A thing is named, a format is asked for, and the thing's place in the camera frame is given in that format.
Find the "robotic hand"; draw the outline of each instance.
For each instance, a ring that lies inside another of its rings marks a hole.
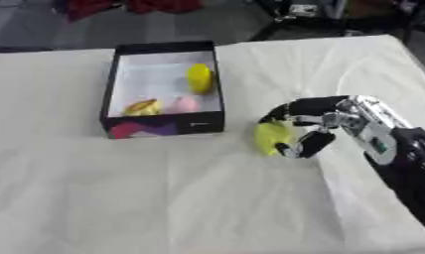
[[[369,96],[303,98],[280,105],[259,123],[291,121],[294,126],[318,128],[294,145],[276,143],[288,157],[310,158],[342,127],[364,150],[364,156],[386,185],[425,226],[425,131],[411,128],[381,101]]]

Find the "metal frame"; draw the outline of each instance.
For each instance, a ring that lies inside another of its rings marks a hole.
[[[396,8],[393,14],[377,17],[366,17],[358,19],[333,19],[328,17],[292,17],[288,16],[291,0],[286,0],[278,4],[277,9],[273,9],[266,1],[253,0],[265,13],[273,20],[254,35],[249,41],[265,41],[274,33],[281,29],[291,29],[292,27],[302,27],[308,29],[321,29],[335,32],[336,36],[343,36],[346,31],[369,31],[384,30],[389,31],[397,28],[408,27],[410,17],[408,14]]]

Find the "yellow fruit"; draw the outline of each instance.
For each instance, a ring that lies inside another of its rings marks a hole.
[[[292,137],[292,133],[282,122],[259,123],[254,130],[256,146],[265,155],[278,154],[276,143],[288,144]]]
[[[187,71],[187,80],[193,93],[203,94],[213,86],[213,74],[204,63],[196,63]]]

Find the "floor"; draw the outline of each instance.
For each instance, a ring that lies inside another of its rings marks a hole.
[[[205,9],[183,15],[136,15],[120,8],[69,23],[51,11],[50,1],[0,0],[0,46],[93,49],[203,39],[226,45],[248,40],[269,21],[255,5],[242,0],[204,0]],[[326,36],[291,31],[272,39]],[[425,35],[415,33],[409,49],[425,65]]]

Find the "white tablecloth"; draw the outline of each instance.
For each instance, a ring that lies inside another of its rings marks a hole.
[[[390,37],[218,47],[226,132],[108,140],[112,50],[0,55],[0,254],[425,253],[425,229],[339,132],[263,157],[254,122],[369,94],[425,128],[425,71]]]

